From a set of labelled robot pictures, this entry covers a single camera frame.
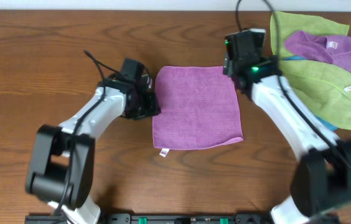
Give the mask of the purple microfiber cloth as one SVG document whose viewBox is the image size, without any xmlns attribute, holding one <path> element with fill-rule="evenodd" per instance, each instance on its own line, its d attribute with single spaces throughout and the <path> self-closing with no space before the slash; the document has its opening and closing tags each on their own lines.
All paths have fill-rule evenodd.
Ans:
<svg viewBox="0 0 351 224">
<path fill-rule="evenodd" d="M 162 157 L 243 140 L 236 91 L 221 66 L 162 67 L 155 92 L 161 113 L 152 119 L 152 138 Z"/>
</svg>

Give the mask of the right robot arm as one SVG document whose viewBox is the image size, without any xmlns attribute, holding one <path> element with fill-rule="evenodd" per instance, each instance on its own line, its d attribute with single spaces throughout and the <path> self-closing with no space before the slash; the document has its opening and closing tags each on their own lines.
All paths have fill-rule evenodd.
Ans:
<svg viewBox="0 0 351 224">
<path fill-rule="evenodd" d="M 297 97 L 277 56 L 262 57 L 266 32 L 225 36 L 223 74 L 259 106 L 283 134 L 297 160 L 290 195 L 269 213 L 272 223 L 326 222 L 351 203 L 351 140 L 342 141 Z"/>
</svg>

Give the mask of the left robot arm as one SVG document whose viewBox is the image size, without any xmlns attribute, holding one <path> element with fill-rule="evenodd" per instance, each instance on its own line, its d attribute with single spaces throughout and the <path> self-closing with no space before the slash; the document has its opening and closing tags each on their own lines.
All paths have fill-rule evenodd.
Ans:
<svg viewBox="0 0 351 224">
<path fill-rule="evenodd" d="M 28 215 L 26 223 L 102 223 L 101 208 L 90 197 L 95 145 L 116 118 L 139 120 L 159 114 L 149 70 L 125 59 L 121 70 L 102 75 L 92 98 L 58 126 L 36 134 L 26 192 L 53 208 L 50 215 Z"/>
</svg>

